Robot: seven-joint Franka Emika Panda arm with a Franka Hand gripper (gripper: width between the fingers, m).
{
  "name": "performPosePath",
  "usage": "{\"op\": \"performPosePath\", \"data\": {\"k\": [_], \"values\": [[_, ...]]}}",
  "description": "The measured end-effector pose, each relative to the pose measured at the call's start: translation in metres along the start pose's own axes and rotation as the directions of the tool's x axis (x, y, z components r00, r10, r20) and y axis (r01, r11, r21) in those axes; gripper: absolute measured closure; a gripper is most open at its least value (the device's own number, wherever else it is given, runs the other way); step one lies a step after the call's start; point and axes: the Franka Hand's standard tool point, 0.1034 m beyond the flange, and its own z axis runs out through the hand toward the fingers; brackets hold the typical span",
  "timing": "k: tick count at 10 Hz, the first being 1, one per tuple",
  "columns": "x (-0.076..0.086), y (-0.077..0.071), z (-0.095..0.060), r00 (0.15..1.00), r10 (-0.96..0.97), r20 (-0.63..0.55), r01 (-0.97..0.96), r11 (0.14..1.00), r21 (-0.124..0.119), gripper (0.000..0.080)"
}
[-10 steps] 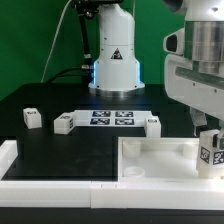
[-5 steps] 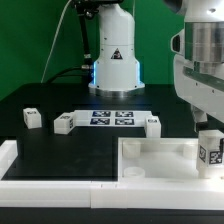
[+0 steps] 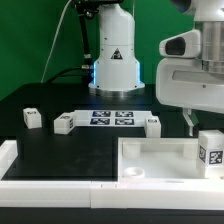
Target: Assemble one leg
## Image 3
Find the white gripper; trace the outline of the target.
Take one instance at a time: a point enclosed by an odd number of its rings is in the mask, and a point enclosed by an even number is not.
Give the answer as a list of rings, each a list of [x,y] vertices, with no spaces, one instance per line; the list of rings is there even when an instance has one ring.
[[[192,109],[224,113],[224,74],[205,72],[198,59],[201,51],[201,33],[196,29],[159,44],[163,59],[157,67],[156,97],[161,104],[184,108],[190,136],[199,123]]]

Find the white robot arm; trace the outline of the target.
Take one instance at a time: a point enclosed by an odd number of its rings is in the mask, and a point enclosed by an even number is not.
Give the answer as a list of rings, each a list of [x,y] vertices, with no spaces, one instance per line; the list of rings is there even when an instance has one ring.
[[[119,6],[122,1],[72,0],[80,16],[100,16],[100,56],[89,83],[97,95],[124,97],[144,88],[134,55],[135,21]],[[194,27],[160,42],[156,97],[182,108],[193,127],[193,110],[224,113],[224,0],[169,1],[194,17]]]

